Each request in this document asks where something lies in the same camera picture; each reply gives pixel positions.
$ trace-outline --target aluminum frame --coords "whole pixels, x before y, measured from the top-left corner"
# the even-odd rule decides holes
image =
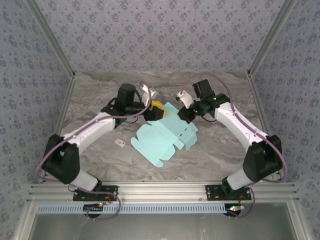
[[[104,181],[104,185],[119,186],[118,196],[124,204],[208,204],[237,201],[207,201],[206,185],[220,181]],[[259,182],[252,186],[256,204],[286,203],[298,240],[312,240],[306,217],[293,182],[272,184]],[[74,204],[73,193],[60,183],[33,184],[27,204],[16,227],[14,240],[27,240],[40,204]]]

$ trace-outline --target marble surface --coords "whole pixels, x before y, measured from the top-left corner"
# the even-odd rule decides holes
[[[183,105],[175,100],[175,95],[192,72],[104,72],[77,73],[62,134],[71,132],[92,119],[117,95],[122,83],[135,84],[143,80],[158,92],[156,100],[172,103],[180,109]],[[254,125],[261,129],[261,123],[246,73],[215,72],[229,86],[236,107]],[[186,90],[193,96],[192,83],[206,79],[196,77]],[[207,78],[216,94],[225,93],[223,85]],[[80,165],[101,180],[221,180],[238,170],[245,157],[245,150],[238,139],[221,123],[209,123],[196,118],[198,141],[189,151],[176,149],[175,155],[164,162],[161,168],[154,167],[138,151],[130,139],[145,123],[140,117],[136,123],[123,123],[92,143],[80,156]],[[116,138],[125,141],[121,148],[114,143]]]

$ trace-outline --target patterned wallpaper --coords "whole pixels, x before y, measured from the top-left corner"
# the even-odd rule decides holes
[[[0,9],[0,239],[9,240],[69,79],[24,2]]]
[[[76,72],[246,70],[283,0],[37,0]]]
[[[298,1],[254,76],[280,135],[302,205],[320,239],[320,1]]]

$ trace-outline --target purple cable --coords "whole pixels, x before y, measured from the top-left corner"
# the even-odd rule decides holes
[[[94,207],[89,207],[89,209],[86,211],[86,217],[88,219],[91,219],[93,221],[105,221],[105,220],[113,219],[119,214],[119,212],[121,210],[121,201],[120,201],[120,198],[117,195],[113,194],[112,192],[108,192],[108,191],[88,191],[88,190],[85,190],[85,189],[83,189],[81,187],[78,187],[78,189],[83,191],[83,192],[85,192],[85,193],[88,193],[88,194],[107,194],[107,195],[111,195],[111,196],[114,196],[116,198],[116,200],[119,202],[119,206],[118,206],[116,212],[112,216],[107,216],[107,217],[101,217],[101,218],[91,218],[91,217],[89,217],[90,210],[92,208],[94,208]]]
[[[253,211],[254,208],[255,208],[255,203],[256,203],[255,193],[254,193],[254,191],[252,190],[251,187],[248,186],[248,188],[250,189],[250,192],[252,193],[252,198],[253,198],[253,203],[252,203],[252,207],[250,208],[250,210],[249,210],[246,214],[244,214],[244,215],[242,215],[242,216],[238,216],[237,214],[235,214],[235,213],[232,212],[232,211],[227,211],[229,214],[234,215],[234,217],[235,217],[236,219],[243,219],[243,218],[247,217],[248,215],[250,215],[250,214],[252,213],[252,211]]]
[[[143,85],[146,85],[146,87],[148,88],[148,94],[149,94],[149,99],[148,102],[146,104],[146,106],[144,107],[143,110],[141,110],[138,113],[135,113],[133,115],[127,115],[127,116],[104,116],[101,118],[98,118],[97,121],[102,121],[102,120],[106,120],[106,119],[127,119],[127,118],[134,118],[137,117],[141,114],[143,114],[148,108],[149,105],[151,104],[151,90],[150,87],[144,82],[144,81],[140,81],[140,86],[143,87]],[[85,131],[86,129],[90,128],[92,125],[96,124],[96,121],[91,122],[90,124],[82,127],[81,129],[79,129],[74,135],[67,137],[66,139],[64,139],[63,141],[59,142],[56,146],[54,146],[42,159],[42,161],[40,162],[40,164],[36,167],[35,169],[35,174],[39,179],[43,179],[49,182],[59,182],[59,180],[55,180],[55,179],[50,179],[50,178],[46,178],[46,177],[42,177],[40,176],[40,169],[41,166],[45,163],[45,161],[48,159],[48,157],[55,151],[57,150],[59,147],[61,147],[63,144],[65,144],[66,142],[68,142],[70,139],[73,138],[73,136],[78,136],[80,133],[82,133],[83,131]]]
[[[232,94],[228,88],[228,86],[226,85],[226,83],[220,79],[219,77],[217,77],[216,75],[210,73],[210,72],[201,72],[201,73],[196,73],[192,76],[189,77],[189,79],[184,83],[184,85],[182,86],[181,88],[181,91],[180,93],[182,94],[182,92],[185,90],[186,88],[186,85],[188,84],[188,82],[197,77],[197,76],[200,76],[200,75],[208,75],[208,76],[211,76],[215,79],[217,79],[220,83],[222,83],[222,85],[225,87],[226,91],[228,92],[228,95],[229,95],[229,99],[230,99],[230,105],[231,105],[231,109],[232,109],[232,112],[233,114],[235,115],[235,117],[239,120],[240,123],[242,123],[242,125],[244,125],[248,130],[250,130],[250,132],[254,133],[255,135],[257,135],[259,138],[261,138],[262,140],[264,140],[275,152],[276,154],[279,156],[279,158],[281,159],[281,162],[283,164],[283,168],[284,168],[284,175],[283,175],[283,178],[280,179],[280,180],[269,180],[269,179],[263,179],[264,181],[266,182],[269,182],[269,183],[274,183],[274,184],[279,184],[279,183],[283,183],[287,177],[288,177],[288,166],[287,166],[287,163],[286,163],[286,160],[284,159],[284,157],[282,156],[281,152],[276,148],[275,145],[273,145],[268,139],[266,139],[264,136],[262,136],[261,134],[259,134],[258,132],[256,132],[253,128],[251,128],[248,124],[246,124],[240,117],[239,115],[236,113],[236,110],[235,110],[235,106],[234,106],[234,102],[232,100]]]

